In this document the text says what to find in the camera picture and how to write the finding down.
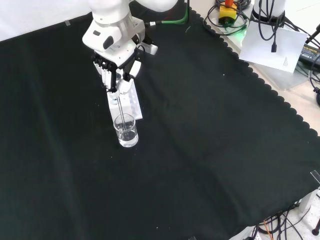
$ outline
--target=floor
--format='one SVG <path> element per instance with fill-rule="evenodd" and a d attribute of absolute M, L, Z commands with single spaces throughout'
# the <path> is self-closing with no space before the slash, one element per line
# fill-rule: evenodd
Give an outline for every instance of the floor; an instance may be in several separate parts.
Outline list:
<path fill-rule="evenodd" d="M 298 222 L 301 217 L 305 214 L 301 213 L 300 210 L 298 208 L 293 209 L 292 211 L 289 212 L 288 215 L 288 219 L 295 224 L 296 222 Z M 300 232 L 302 238 L 304 240 L 319 240 L 320 239 L 320 235 L 319 236 L 314 236 L 312 234 L 312 229 L 314 229 L 318 223 L 320 219 L 320 198 L 319 197 L 315 197 L 310 211 L 305 215 L 305 217 L 302 219 L 301 222 L 299 222 L 297 225 L 295 225 L 296 229 Z M 270 240 L 269 235 L 264 235 L 264 234 L 259 234 L 260 238 L 262 240 Z M 274 234 L 273 238 L 274 240 L 277 239 L 278 234 Z M 281 234 L 281 239 L 284 240 L 285 239 L 285 233 L 283 232 Z M 297 234 L 297 232 L 291 227 L 290 229 L 287 230 L 287 239 L 288 240 L 299 240 L 300 237 Z"/>

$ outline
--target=glass beaker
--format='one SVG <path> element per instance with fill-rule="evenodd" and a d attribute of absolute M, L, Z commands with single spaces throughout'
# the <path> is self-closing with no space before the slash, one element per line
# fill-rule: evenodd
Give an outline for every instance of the glass beaker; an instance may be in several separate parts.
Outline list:
<path fill-rule="evenodd" d="M 137 132 L 136 120 L 133 116 L 124 113 L 116 117 L 113 124 L 119 143 L 125 148 L 131 148 L 137 144 L 139 137 Z"/>

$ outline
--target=white paper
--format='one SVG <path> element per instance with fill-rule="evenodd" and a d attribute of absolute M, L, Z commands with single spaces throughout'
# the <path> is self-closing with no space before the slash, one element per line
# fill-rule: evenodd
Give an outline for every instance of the white paper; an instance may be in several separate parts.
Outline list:
<path fill-rule="evenodd" d="M 272 34 L 269 25 L 261 24 L 261 31 L 265 38 Z M 239 58 L 248 62 L 293 73 L 300 53 L 306 42 L 307 34 L 278 28 L 276 31 L 276 52 L 271 52 L 274 38 L 265 41 L 261 38 L 258 23 L 251 22 L 242 42 Z"/>

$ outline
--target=black device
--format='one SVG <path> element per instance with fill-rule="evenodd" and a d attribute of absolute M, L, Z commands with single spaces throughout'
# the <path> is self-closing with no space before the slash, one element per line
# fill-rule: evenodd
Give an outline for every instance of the black device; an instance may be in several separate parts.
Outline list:
<path fill-rule="evenodd" d="M 306 40 L 306 44 L 310 43 L 310 41 L 312 41 L 312 39 L 314 39 L 316 36 L 318 36 L 318 34 L 320 34 L 320 24 L 316 27 L 315 32 L 311 35 L 311 37 L 309 39 Z"/>
<path fill-rule="evenodd" d="M 300 53 L 299 61 L 311 67 L 319 55 L 320 49 L 305 44 Z M 320 69 L 320 58 L 315 62 L 314 67 Z"/>

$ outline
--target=table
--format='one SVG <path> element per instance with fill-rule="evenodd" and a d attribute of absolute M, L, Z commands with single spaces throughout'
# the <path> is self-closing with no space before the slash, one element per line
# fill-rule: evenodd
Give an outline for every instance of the table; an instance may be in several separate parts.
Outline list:
<path fill-rule="evenodd" d="M 314 133 L 192 18 L 150 32 L 132 149 L 81 40 L 91 16 L 0 44 L 2 239 L 225 240 L 314 189 Z M 257 180 L 288 166 L 271 201 Z"/>

